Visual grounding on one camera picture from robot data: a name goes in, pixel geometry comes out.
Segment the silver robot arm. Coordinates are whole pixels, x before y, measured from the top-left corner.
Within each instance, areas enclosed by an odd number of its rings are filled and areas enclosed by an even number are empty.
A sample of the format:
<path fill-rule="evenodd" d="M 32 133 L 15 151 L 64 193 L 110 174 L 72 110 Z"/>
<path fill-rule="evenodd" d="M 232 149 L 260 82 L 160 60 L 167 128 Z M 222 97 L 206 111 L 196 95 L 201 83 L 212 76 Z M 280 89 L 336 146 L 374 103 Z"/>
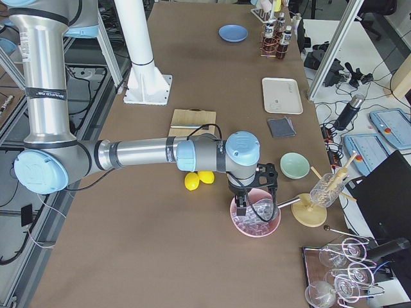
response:
<path fill-rule="evenodd" d="M 19 30 L 30 134 L 15 159 L 15 174 L 28 190 L 51 194 L 98 171 L 139 164 L 174 163 L 182 171 L 225 173 L 236 212 L 244 216 L 249 192 L 277 191 L 272 164 L 260 164 L 260 144 L 249 132 L 223 140 L 205 133 L 139 141 L 79 141 L 69 128 L 63 37 L 98 34 L 96 1 L 8 1 Z"/>

